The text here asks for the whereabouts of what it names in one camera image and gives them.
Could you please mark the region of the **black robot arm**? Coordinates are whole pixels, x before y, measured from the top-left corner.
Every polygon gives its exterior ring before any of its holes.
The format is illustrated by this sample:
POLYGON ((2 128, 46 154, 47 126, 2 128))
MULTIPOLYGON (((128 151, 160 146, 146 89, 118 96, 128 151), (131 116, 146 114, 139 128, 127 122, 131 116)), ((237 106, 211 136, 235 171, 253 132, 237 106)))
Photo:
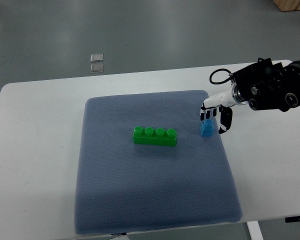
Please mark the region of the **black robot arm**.
POLYGON ((279 109, 286 112, 300 106, 300 60, 287 66, 270 58, 232 74, 239 98, 254 111, 279 109))

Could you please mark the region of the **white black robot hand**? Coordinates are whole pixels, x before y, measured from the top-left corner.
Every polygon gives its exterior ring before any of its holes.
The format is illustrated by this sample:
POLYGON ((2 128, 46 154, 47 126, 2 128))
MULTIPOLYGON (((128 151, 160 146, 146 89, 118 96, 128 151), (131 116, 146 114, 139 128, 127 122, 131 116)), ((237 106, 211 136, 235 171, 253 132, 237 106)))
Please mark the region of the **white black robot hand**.
POLYGON ((220 127, 218 133, 223 134, 231 128, 233 118, 232 107, 246 105, 247 103, 242 98, 237 84, 234 83, 230 89, 208 97, 203 101, 200 107, 200 120, 210 119, 211 115, 215 117, 217 112, 219 112, 220 127))

